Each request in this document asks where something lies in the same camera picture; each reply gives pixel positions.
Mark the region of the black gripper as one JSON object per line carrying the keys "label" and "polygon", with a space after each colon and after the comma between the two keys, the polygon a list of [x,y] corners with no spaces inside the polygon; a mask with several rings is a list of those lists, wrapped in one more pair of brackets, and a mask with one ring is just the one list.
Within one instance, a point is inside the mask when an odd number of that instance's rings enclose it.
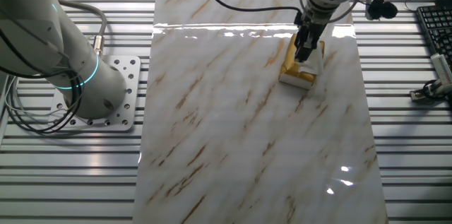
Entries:
{"label": "black gripper", "polygon": [[295,17],[295,25],[299,27],[294,43],[296,47],[295,61],[305,62],[317,50],[317,42],[326,28],[326,24],[313,23],[302,12],[298,12]]}

